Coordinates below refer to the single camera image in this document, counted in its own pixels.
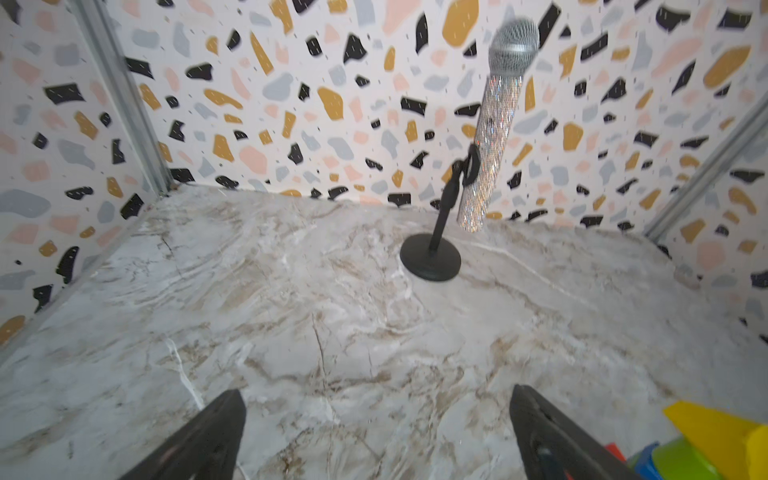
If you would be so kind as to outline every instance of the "pink speck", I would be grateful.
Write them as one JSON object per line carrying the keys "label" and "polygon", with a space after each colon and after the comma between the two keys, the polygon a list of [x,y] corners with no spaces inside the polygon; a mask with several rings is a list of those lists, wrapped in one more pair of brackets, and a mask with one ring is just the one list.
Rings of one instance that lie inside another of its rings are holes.
{"label": "pink speck", "polygon": [[22,174],[31,182],[39,182],[51,178],[51,168],[45,160],[31,161],[24,165]]}
{"label": "pink speck", "polygon": [[346,174],[346,177],[349,178],[350,182],[353,182],[355,180],[358,180],[359,178],[362,178],[362,174],[355,170],[354,167],[344,167],[344,173]]}
{"label": "pink speck", "polygon": [[16,155],[16,152],[18,151],[16,148],[16,140],[3,132],[0,132],[0,148],[10,153],[11,155]]}
{"label": "pink speck", "polygon": [[328,168],[336,168],[339,166],[339,161],[333,155],[329,155],[328,157],[323,157],[323,163]]}
{"label": "pink speck", "polygon": [[165,79],[168,80],[168,85],[170,86],[170,89],[174,92],[179,91],[180,83],[179,83],[179,77],[176,76],[176,72],[171,70],[170,68],[165,69]]}
{"label": "pink speck", "polygon": [[96,80],[91,82],[91,93],[96,97],[96,100],[98,100],[98,103],[102,107],[107,105],[107,92],[104,90],[104,87],[102,87],[101,84]]}
{"label": "pink speck", "polygon": [[668,154],[672,150],[672,147],[674,147],[674,142],[672,140],[667,141],[667,143],[661,146],[661,150],[659,150],[659,157],[661,155]]}
{"label": "pink speck", "polygon": [[723,249],[723,244],[718,241],[702,242],[696,248],[696,263],[705,272],[719,266],[724,261],[725,250]]}
{"label": "pink speck", "polygon": [[245,147],[240,151],[240,161],[250,168],[250,171],[255,174],[266,174],[266,157],[257,149],[251,147]]}
{"label": "pink speck", "polygon": [[98,246],[101,248],[106,247],[118,235],[118,233],[120,233],[120,229],[121,227],[112,227],[111,229],[104,232],[104,234],[102,234],[101,237],[96,240]]}
{"label": "pink speck", "polygon": [[189,2],[190,7],[197,13],[204,13],[211,18],[214,16],[214,10],[203,0],[189,0]]}
{"label": "pink speck", "polygon": [[189,156],[188,156],[187,154],[185,154],[183,151],[179,150],[179,151],[178,151],[178,155],[179,155],[179,157],[181,157],[182,159],[184,159],[184,161],[185,161],[185,162],[187,162],[189,165],[192,165],[192,164],[194,164],[194,162],[192,161],[192,159],[191,159],[191,158],[189,158]]}
{"label": "pink speck", "polygon": [[651,122],[652,122],[652,120],[650,118],[650,114],[648,112],[646,112],[646,111],[644,111],[643,113],[641,113],[640,115],[637,116],[637,126],[638,127],[643,127],[644,125],[648,125]]}
{"label": "pink speck", "polygon": [[544,94],[541,96],[541,101],[548,104],[551,103],[552,100],[554,100],[554,94],[556,94],[558,90],[556,88],[552,88],[551,85],[547,85],[547,88],[544,90]]}
{"label": "pink speck", "polygon": [[280,44],[275,42],[275,58],[282,64],[288,63],[288,47],[282,48]]}
{"label": "pink speck", "polygon": [[20,243],[22,245],[32,245],[38,235],[38,230],[40,230],[40,227],[34,223],[20,223],[8,234],[5,241]]}
{"label": "pink speck", "polygon": [[619,33],[618,35],[616,35],[617,38],[619,40],[626,40],[629,37],[631,37],[632,34],[634,33],[634,26],[636,24],[637,24],[637,20],[635,20],[634,18],[621,24],[621,27],[619,28]]}
{"label": "pink speck", "polygon": [[35,23],[43,30],[54,33],[56,32],[56,25],[53,23],[53,15],[50,12],[38,12],[35,15]]}
{"label": "pink speck", "polygon": [[19,58],[13,59],[13,72],[29,86],[35,83],[35,81],[40,78],[41,74],[39,68]]}
{"label": "pink speck", "polygon": [[72,235],[78,229],[78,221],[80,221],[80,215],[64,215],[61,217],[54,215],[48,221],[48,225],[54,230]]}
{"label": "pink speck", "polygon": [[445,63],[445,56],[447,54],[447,51],[441,49],[430,55],[429,59],[432,60],[433,64],[437,65],[438,67],[442,67],[442,64]]}
{"label": "pink speck", "polygon": [[422,4],[422,0],[387,0],[382,31],[390,36]]}
{"label": "pink speck", "polygon": [[264,107],[264,113],[266,113],[272,118],[277,118],[277,105],[275,104],[267,105],[266,107]]}
{"label": "pink speck", "polygon": [[246,100],[250,100],[250,92],[246,88],[243,81],[240,79],[240,76],[237,74],[237,70],[231,68],[230,73],[232,74],[232,86],[234,87],[237,94]]}
{"label": "pink speck", "polygon": [[326,34],[323,37],[323,41],[325,43],[335,43],[339,41],[339,32],[337,32],[329,23],[326,23]]}
{"label": "pink speck", "polygon": [[600,132],[596,131],[587,137],[587,152],[593,151],[598,145],[598,138],[600,138]]}
{"label": "pink speck", "polygon": [[398,73],[395,75],[395,78],[392,80],[392,83],[395,84],[395,90],[397,91],[405,91],[408,90],[410,85],[408,84],[408,81],[406,78],[402,75],[402,73]]}
{"label": "pink speck", "polygon": [[685,95],[683,95],[683,103],[689,107],[696,103],[696,100],[698,100],[699,95],[701,95],[701,92],[698,90],[689,91]]}
{"label": "pink speck", "polygon": [[435,126],[439,127],[445,121],[445,109],[440,107],[435,112]]}
{"label": "pink speck", "polygon": [[42,118],[43,122],[45,122],[48,128],[52,130],[56,130],[56,127],[67,127],[67,124],[64,123],[61,117],[59,117],[58,114],[50,108],[40,113],[40,118]]}
{"label": "pink speck", "polygon": [[554,197],[552,197],[552,201],[555,205],[562,205],[568,203],[568,197],[565,196],[563,193],[563,190],[558,190],[554,192]]}
{"label": "pink speck", "polygon": [[354,140],[355,140],[355,143],[357,143],[357,144],[361,144],[361,145],[367,144],[368,143],[368,134],[363,133],[361,131],[356,131],[355,132]]}
{"label": "pink speck", "polygon": [[355,121],[362,120],[362,108],[360,107],[360,97],[354,97],[349,103],[349,109],[352,111],[352,116]]}

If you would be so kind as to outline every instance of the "marble floor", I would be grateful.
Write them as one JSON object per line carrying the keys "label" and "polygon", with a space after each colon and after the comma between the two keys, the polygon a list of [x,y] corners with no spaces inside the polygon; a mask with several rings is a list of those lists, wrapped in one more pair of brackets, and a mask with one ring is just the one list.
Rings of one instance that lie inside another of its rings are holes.
{"label": "marble floor", "polygon": [[524,478],[538,389],[625,453],[676,399],[768,422],[768,348],[636,237],[492,221],[448,283],[424,210],[182,187],[0,367],[0,477],[117,478],[225,389],[245,478]]}

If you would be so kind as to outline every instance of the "black stand pole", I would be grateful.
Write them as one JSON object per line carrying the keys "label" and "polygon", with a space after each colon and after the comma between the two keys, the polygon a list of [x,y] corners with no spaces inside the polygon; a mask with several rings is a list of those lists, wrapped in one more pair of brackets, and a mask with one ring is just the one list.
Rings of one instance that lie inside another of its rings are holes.
{"label": "black stand pole", "polygon": [[400,248],[400,260],[406,268],[419,278],[432,282],[445,282],[458,275],[462,267],[462,256],[453,244],[442,238],[448,213],[458,199],[459,182],[464,174],[464,186],[471,185],[480,170],[477,147],[469,147],[469,155],[457,160],[451,166],[451,179],[445,185],[440,197],[440,213],[432,235],[417,233],[406,238]]}

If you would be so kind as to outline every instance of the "terrazzo wallpaper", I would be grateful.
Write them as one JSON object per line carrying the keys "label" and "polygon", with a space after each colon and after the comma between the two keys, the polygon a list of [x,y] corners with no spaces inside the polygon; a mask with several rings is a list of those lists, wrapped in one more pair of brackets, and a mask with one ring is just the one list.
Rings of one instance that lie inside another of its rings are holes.
{"label": "terrazzo wallpaper", "polygon": [[439,205],[495,29],[539,25],[488,216],[639,232],[768,86],[768,2],[108,0],[179,181]]}
{"label": "terrazzo wallpaper", "polygon": [[660,242],[688,276],[768,343],[768,127]]}
{"label": "terrazzo wallpaper", "polygon": [[0,11],[0,346],[154,199],[66,4],[13,3]]}

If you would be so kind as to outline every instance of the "gray speck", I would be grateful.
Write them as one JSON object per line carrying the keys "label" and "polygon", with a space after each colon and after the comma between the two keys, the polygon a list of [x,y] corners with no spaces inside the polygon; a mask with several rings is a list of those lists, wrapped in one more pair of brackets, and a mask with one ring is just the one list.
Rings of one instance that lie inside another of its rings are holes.
{"label": "gray speck", "polygon": [[278,78],[272,80],[270,83],[264,85],[264,89],[261,91],[261,94],[269,100],[287,100],[290,96],[291,82],[293,82],[293,75],[290,73],[284,73]]}
{"label": "gray speck", "polygon": [[519,123],[512,122],[512,131],[514,131],[516,134],[532,134],[536,130],[538,130],[539,126],[541,126],[542,121],[544,121],[547,118],[547,111],[542,110],[539,112],[536,112],[529,118],[525,118],[524,120],[520,121]]}
{"label": "gray speck", "polygon": [[262,184],[260,181],[248,180],[248,183],[250,184],[251,187],[253,187],[255,191],[266,193],[266,187],[264,187],[264,184]]}
{"label": "gray speck", "polygon": [[450,81],[450,77],[446,75],[445,77],[440,77],[438,75],[431,75],[429,78],[426,79],[424,82],[424,88],[430,91],[441,91]]}
{"label": "gray speck", "polygon": [[275,169],[275,177],[277,178],[277,181],[279,182],[283,181],[283,178],[287,177],[289,172],[290,170],[288,170],[288,167],[286,167],[285,165]]}
{"label": "gray speck", "polygon": [[617,212],[614,216],[610,218],[611,222],[618,222],[619,220],[623,220],[627,218],[627,208],[624,207],[624,209],[620,212]]}
{"label": "gray speck", "polygon": [[205,178],[215,171],[216,169],[214,168],[214,166],[211,165],[210,162],[205,157],[203,157],[203,163],[200,165],[200,169],[197,172],[200,175],[202,175],[203,178]]}
{"label": "gray speck", "polygon": [[550,172],[552,173],[553,184],[558,187],[568,185],[568,169],[566,167],[553,167]]}
{"label": "gray speck", "polygon": [[673,113],[669,117],[665,118],[664,124],[667,125],[668,127],[679,127],[683,124],[685,120],[688,119],[689,116],[690,116],[689,114],[685,114],[681,111],[678,111],[676,113]]}
{"label": "gray speck", "polygon": [[729,286],[736,286],[738,281],[731,275],[720,275],[715,280],[712,280],[711,286],[715,288],[727,288]]}
{"label": "gray speck", "polygon": [[453,135],[449,135],[448,138],[445,139],[445,145],[449,150],[454,150],[456,148],[461,149],[462,142],[458,141],[458,139]]}
{"label": "gray speck", "polygon": [[256,26],[259,26],[259,27],[271,27],[272,26],[272,22],[270,22],[270,20],[267,17],[265,17],[264,15],[259,15],[256,12],[251,12],[250,15],[249,15],[249,19],[250,19],[250,24],[251,25],[256,25]]}
{"label": "gray speck", "polygon": [[70,142],[69,140],[59,140],[58,151],[68,164],[83,165],[91,170],[96,169],[96,164],[85,156],[85,147],[80,144]]}
{"label": "gray speck", "polygon": [[35,275],[34,270],[24,270],[23,272],[6,273],[0,275],[0,290],[23,290],[24,282],[28,276]]}
{"label": "gray speck", "polygon": [[571,208],[571,211],[568,212],[568,213],[570,213],[572,217],[579,217],[585,211],[587,211],[587,206],[586,205],[579,205],[577,207]]}
{"label": "gray speck", "polygon": [[40,45],[34,43],[33,41],[25,41],[24,48],[32,52],[33,55],[39,55],[41,50]]}
{"label": "gray speck", "polygon": [[536,178],[539,175],[541,175],[541,167],[539,167],[538,164],[533,160],[528,162],[528,176],[530,178]]}
{"label": "gray speck", "polygon": [[313,174],[312,172],[304,172],[304,178],[310,184],[314,184],[315,182],[320,181],[320,179],[318,177],[315,177],[315,174]]}
{"label": "gray speck", "polygon": [[341,87],[346,83],[346,72],[341,65],[331,67],[331,69],[328,70],[328,74],[331,76],[331,82],[333,82],[335,86]]}
{"label": "gray speck", "polygon": [[634,63],[632,64],[632,71],[642,70],[650,65],[650,59],[654,56],[654,50],[650,47],[647,41],[645,41],[645,32],[641,31],[637,34],[637,48],[635,48]]}
{"label": "gray speck", "polygon": [[146,31],[136,28],[131,34],[131,41],[134,45],[139,47],[157,48],[160,44],[160,34],[156,31]]}
{"label": "gray speck", "polygon": [[210,108],[206,107],[201,103],[196,103],[194,105],[194,109],[198,114],[200,114],[202,118],[208,118],[208,117],[218,118],[219,117],[214,113],[214,111],[212,111]]}
{"label": "gray speck", "polygon": [[619,7],[615,6],[611,8],[611,10],[608,10],[608,13],[605,14],[602,20],[600,20],[600,28],[605,30],[606,27],[610,27],[614,23],[621,20],[621,16],[624,14],[624,10]]}
{"label": "gray speck", "polygon": [[174,25],[174,48],[184,57],[190,56],[190,41],[184,34],[184,24],[176,22]]}
{"label": "gray speck", "polygon": [[13,123],[23,125],[29,120],[29,114],[32,112],[32,107],[27,104],[16,105],[14,112],[15,116],[13,117]]}
{"label": "gray speck", "polygon": [[581,121],[584,121],[584,122],[593,121],[594,118],[597,117],[597,115],[598,115],[598,104],[584,107],[584,110],[581,111]]}
{"label": "gray speck", "polygon": [[379,195],[386,192],[388,188],[389,188],[389,185],[386,184],[386,180],[379,180],[373,185],[371,185],[371,191],[374,194],[379,194]]}
{"label": "gray speck", "polygon": [[419,200],[421,200],[422,202],[427,201],[434,196],[435,196],[435,189],[432,188],[432,184],[429,184],[427,185],[427,188],[425,188],[424,191],[419,194]]}
{"label": "gray speck", "polygon": [[104,202],[96,213],[99,223],[110,223],[114,219],[114,205],[110,202]]}
{"label": "gray speck", "polygon": [[309,148],[310,151],[315,151],[320,148],[320,142],[315,140],[315,137],[308,135],[305,131],[301,132],[301,139],[304,140],[306,147]]}
{"label": "gray speck", "polygon": [[464,78],[459,82],[456,92],[461,98],[467,98],[467,94],[472,89],[472,77],[475,75],[475,69],[470,68],[464,75]]}
{"label": "gray speck", "polygon": [[720,200],[718,200],[716,192],[706,192],[704,194],[704,206],[720,208]]}
{"label": "gray speck", "polygon": [[331,137],[328,139],[328,145],[336,152],[336,156],[342,160],[352,160],[355,154],[352,153],[352,149],[341,137]]}
{"label": "gray speck", "polygon": [[608,181],[611,179],[611,175],[616,172],[616,166],[614,165],[613,160],[609,160],[605,162],[605,164],[600,167],[599,174],[603,178],[603,185],[608,185]]}
{"label": "gray speck", "polygon": [[536,64],[536,70],[551,72],[552,71],[552,64],[549,63],[548,61],[544,60],[544,59],[541,59]]}
{"label": "gray speck", "polygon": [[80,63],[78,44],[56,45],[53,49],[53,61],[60,67],[71,67]]}
{"label": "gray speck", "polygon": [[584,20],[584,23],[581,24],[581,34],[589,35],[593,31],[594,31],[594,26],[592,26],[592,17],[587,17],[587,19]]}

